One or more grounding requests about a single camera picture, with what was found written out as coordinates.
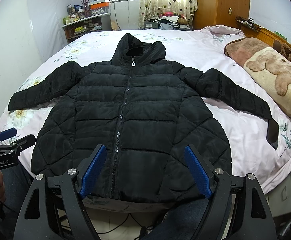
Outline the left hand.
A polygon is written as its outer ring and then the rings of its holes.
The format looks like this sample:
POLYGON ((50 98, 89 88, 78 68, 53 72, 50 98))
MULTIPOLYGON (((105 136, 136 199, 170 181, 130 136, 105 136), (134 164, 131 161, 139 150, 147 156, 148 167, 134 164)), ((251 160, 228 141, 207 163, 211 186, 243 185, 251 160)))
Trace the left hand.
POLYGON ((0 201, 5 202, 5 185, 4 185, 4 177, 2 171, 0 171, 0 201))

